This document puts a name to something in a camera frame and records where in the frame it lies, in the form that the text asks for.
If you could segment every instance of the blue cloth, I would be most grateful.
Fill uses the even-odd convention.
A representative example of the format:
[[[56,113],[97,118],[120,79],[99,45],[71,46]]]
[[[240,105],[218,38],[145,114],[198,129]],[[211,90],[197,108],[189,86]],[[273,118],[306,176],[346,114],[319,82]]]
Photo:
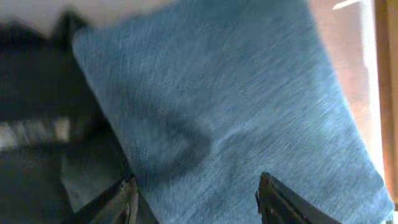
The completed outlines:
[[[269,172],[342,223],[393,210],[304,0],[185,0],[74,53],[161,223],[260,223]]]

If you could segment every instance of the blue fabric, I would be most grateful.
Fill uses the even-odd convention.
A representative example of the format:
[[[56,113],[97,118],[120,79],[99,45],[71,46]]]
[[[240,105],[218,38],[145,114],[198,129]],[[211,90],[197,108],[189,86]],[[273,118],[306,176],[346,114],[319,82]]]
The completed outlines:
[[[179,1],[73,48],[161,223],[260,223],[264,171],[343,223],[392,212],[305,1]]]

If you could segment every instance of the folded cloth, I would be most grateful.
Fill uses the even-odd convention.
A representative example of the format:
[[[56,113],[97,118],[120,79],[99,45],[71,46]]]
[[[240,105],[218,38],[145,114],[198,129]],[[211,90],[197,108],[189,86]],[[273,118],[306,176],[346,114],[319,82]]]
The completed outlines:
[[[179,1],[73,49],[160,223],[260,223],[262,172],[342,223],[391,214],[306,1]]]

